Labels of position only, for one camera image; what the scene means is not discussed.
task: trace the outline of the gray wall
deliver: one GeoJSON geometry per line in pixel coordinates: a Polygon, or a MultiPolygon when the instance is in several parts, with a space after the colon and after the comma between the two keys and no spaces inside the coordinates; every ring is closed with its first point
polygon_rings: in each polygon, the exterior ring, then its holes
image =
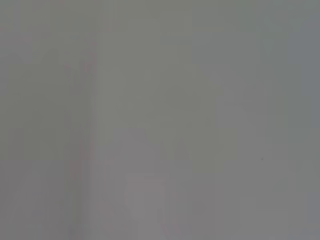
{"type": "Polygon", "coordinates": [[[319,239],[318,10],[106,2],[89,239],[319,239]]]}
{"type": "Polygon", "coordinates": [[[0,239],[81,239],[96,13],[0,3],[0,239]]]}

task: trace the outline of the blurry surface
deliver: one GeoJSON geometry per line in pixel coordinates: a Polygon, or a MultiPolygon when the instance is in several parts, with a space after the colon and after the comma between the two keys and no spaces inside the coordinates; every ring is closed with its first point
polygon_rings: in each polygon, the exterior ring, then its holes
{"type": "Polygon", "coordinates": [[[90,239],[319,239],[318,9],[106,3],[90,239]]]}
{"type": "Polygon", "coordinates": [[[0,239],[81,239],[97,36],[85,4],[0,3],[0,239]]]}

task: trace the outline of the gray background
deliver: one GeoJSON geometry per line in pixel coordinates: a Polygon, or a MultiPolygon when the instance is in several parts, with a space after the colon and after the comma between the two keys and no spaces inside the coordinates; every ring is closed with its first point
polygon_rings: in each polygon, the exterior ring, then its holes
{"type": "Polygon", "coordinates": [[[2,1],[0,238],[319,239],[319,7],[2,1]]]}
{"type": "Polygon", "coordinates": [[[0,2],[0,239],[81,239],[97,2],[0,2]]]}
{"type": "Polygon", "coordinates": [[[90,239],[319,239],[319,7],[106,3],[90,239]]]}

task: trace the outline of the white wall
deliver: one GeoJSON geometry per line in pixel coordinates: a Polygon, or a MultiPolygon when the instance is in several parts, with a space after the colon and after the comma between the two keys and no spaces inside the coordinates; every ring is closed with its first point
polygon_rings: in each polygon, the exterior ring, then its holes
{"type": "Polygon", "coordinates": [[[89,239],[319,239],[316,2],[106,2],[89,239]]]}
{"type": "Polygon", "coordinates": [[[97,6],[0,2],[0,239],[81,239],[97,6]]]}

